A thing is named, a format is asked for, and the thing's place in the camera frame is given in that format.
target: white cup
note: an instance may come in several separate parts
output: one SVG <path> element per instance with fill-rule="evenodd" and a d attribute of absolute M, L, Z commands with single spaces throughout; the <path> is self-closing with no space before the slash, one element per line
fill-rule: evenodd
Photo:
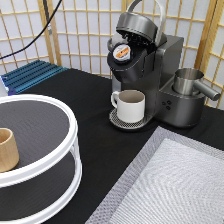
<path fill-rule="evenodd" d="M 117 108 L 117 117 L 121 121 L 136 123 L 144 118 L 145 95 L 142 92 L 137 90 L 115 91 L 111 95 L 111 103 Z"/>

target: single-serve coffee machine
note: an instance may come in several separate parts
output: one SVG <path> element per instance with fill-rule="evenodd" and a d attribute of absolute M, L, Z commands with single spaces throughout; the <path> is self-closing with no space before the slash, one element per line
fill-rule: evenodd
<path fill-rule="evenodd" d="M 133 1 L 122 13 L 116 31 L 108 41 L 108 65 L 113 73 L 113 91 L 138 90 L 145 95 L 145 118 L 125 124 L 110 113 L 110 121 L 123 130 L 136 130 L 152 118 L 176 127 L 196 125 L 206 96 L 218 100 L 220 94 L 202 82 L 203 73 L 196 69 L 179 69 L 182 37 L 165 35 L 164 7 L 160 8 L 160 25 L 133 13 L 141 0 Z"/>

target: mesh mat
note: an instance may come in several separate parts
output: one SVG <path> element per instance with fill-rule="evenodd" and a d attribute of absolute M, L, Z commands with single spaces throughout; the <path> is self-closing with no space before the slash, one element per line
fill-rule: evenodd
<path fill-rule="evenodd" d="M 110 223 L 223 223 L 223 173 L 223 160 L 165 139 Z"/>
<path fill-rule="evenodd" d="M 18 169 L 58 147 L 68 134 L 69 120 L 52 104 L 15 101 L 0 104 L 0 128 L 9 128 L 15 135 L 20 160 L 14 169 Z"/>
<path fill-rule="evenodd" d="M 165 138 L 224 160 L 224 153 L 222 151 L 159 127 L 128 166 L 96 211 L 92 214 L 89 220 L 87 220 L 87 224 L 109 223 L 112 215 Z"/>

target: black table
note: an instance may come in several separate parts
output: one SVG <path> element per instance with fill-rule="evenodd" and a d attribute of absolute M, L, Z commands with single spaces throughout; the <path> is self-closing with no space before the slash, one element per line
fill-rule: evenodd
<path fill-rule="evenodd" d="M 153 120 L 125 133 L 109 122 L 111 80 L 70 69 L 23 92 L 66 103 L 78 121 L 83 176 L 70 203 L 47 224 L 85 223 L 158 126 L 224 150 L 224 111 L 204 107 L 194 128 L 177 129 Z"/>

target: black cable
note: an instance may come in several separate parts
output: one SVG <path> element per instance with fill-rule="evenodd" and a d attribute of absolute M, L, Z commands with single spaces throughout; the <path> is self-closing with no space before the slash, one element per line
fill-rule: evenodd
<path fill-rule="evenodd" d="M 34 38 L 34 39 L 33 39 L 33 40 L 32 40 L 26 47 L 24 47 L 23 49 L 18 50 L 18 51 L 16 51 L 16 52 L 13 52 L 13 53 L 11 53 L 11 54 L 5 55 L 4 57 L 1 57 L 0 60 L 1 60 L 1 59 L 4 59 L 4 58 L 7 58 L 7 57 L 10 57 L 10 56 L 12 56 L 12 55 L 14 55 L 14 54 L 18 54 L 18 53 L 20 53 L 21 51 L 26 50 L 31 44 L 33 44 L 33 43 L 34 43 L 34 42 L 35 42 L 35 41 L 42 35 L 42 33 L 46 30 L 46 28 L 48 27 L 48 25 L 49 25 L 49 23 L 51 22 L 52 18 L 54 17 L 54 14 L 57 12 L 57 10 L 58 10 L 58 8 L 59 8 L 61 2 L 62 2 L 62 0 L 59 0 L 59 2 L 58 2 L 58 4 L 57 4 L 57 6 L 56 6 L 54 12 L 52 13 L 51 17 L 50 17 L 49 20 L 47 21 L 47 24 L 45 25 L 45 27 L 43 28 L 43 30 L 36 36 L 36 38 Z"/>

